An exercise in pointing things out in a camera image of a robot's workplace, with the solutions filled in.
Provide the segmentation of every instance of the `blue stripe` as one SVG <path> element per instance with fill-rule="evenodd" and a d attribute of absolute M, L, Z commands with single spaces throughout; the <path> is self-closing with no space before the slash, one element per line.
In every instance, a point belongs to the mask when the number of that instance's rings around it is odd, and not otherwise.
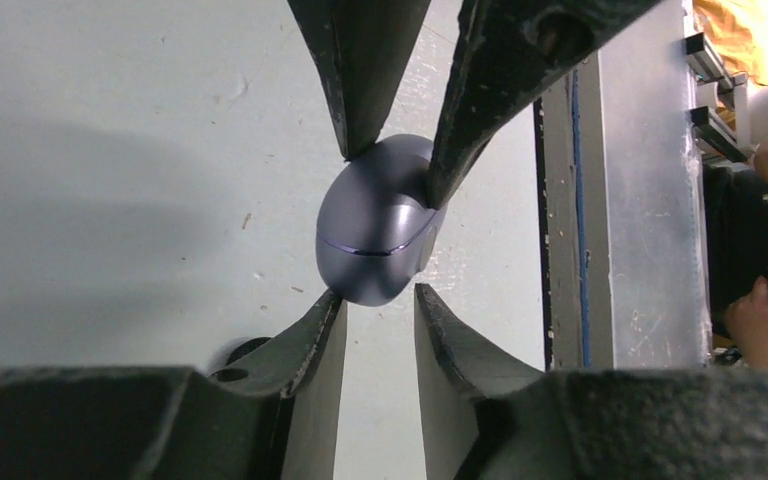
<path fill-rule="evenodd" d="M 579 297 L 581 299 L 581 356 L 585 367 L 591 365 L 590 358 L 590 309 L 587 296 L 587 235 L 584 231 L 584 181 L 581 174 L 581 130 L 578 106 L 578 71 L 572 72 L 572 162 L 575 167 L 575 216 L 578 228 Z"/>

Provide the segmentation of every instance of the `gripper jaw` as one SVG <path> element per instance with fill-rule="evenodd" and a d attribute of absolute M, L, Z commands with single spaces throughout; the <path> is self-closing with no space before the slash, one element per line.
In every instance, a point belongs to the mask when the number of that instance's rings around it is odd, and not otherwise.
<path fill-rule="evenodd" d="M 349 302 L 380 306 L 422 270 L 493 135 L 660 0 L 464 0 L 433 141 L 378 141 L 429 0 L 288 1 L 350 162 L 320 207 L 319 272 Z"/>
<path fill-rule="evenodd" d="M 415 287 L 428 480 L 768 478 L 768 372 L 543 374 Z"/>
<path fill-rule="evenodd" d="M 328 291 L 211 378 L 0 369 L 0 478 L 333 478 L 345 350 L 345 302 Z"/>

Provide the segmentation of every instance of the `shelf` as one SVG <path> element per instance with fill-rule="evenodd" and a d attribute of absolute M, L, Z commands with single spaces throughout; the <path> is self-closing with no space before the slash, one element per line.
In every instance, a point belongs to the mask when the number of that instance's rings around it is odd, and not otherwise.
<path fill-rule="evenodd" d="M 732 162 L 745 162 L 746 155 L 737 148 L 735 134 L 710 107 L 697 107 L 690 111 L 690 120 L 696 138 Z"/>
<path fill-rule="evenodd" d="M 696 74 L 699 83 L 717 83 L 717 95 L 729 109 L 734 110 L 735 80 L 726 70 L 722 57 L 711 45 L 704 33 L 684 39 L 687 63 Z"/>

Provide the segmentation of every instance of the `dark cloth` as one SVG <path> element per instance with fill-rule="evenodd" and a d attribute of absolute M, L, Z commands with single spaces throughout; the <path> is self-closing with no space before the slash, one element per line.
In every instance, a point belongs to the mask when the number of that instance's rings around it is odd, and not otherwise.
<path fill-rule="evenodd" d="M 715 333 L 728 306 L 768 267 L 768 184 L 754 170 L 703 167 L 708 281 Z"/>

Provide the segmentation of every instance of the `gray metal panel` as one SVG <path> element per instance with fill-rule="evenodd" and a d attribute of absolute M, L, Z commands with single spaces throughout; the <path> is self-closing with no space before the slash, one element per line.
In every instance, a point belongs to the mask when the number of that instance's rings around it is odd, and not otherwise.
<path fill-rule="evenodd" d="M 570 78 L 543 94 L 546 237 L 549 251 L 549 298 L 552 315 L 552 368 L 581 366 L 581 298 L 579 295 L 578 228 L 575 167 L 570 117 Z"/>
<path fill-rule="evenodd" d="M 701 164 L 687 116 L 694 84 L 683 16 L 682 0 L 664 1 L 584 61 L 577 82 L 569 76 L 543 97 L 556 368 L 707 358 Z"/>
<path fill-rule="evenodd" d="M 596 335 L 606 333 L 608 321 L 610 366 L 692 366 L 707 358 L 701 163 L 687 117 L 693 90 L 683 37 L 682 2 L 667 0 L 606 45 L 598 62 L 582 67 L 582 87 L 588 75 L 598 76 L 601 87 L 598 96 L 590 91 L 581 98 L 585 228 L 593 268 L 589 305 L 595 314 L 610 302 L 611 311 L 611 317 L 591 317 L 594 366 Z M 585 113 L 599 105 L 602 124 L 585 122 Z M 607 238 L 599 238 L 604 223 L 596 214 L 597 199 L 590 198 L 591 192 L 600 195 L 595 185 L 602 177 Z"/>

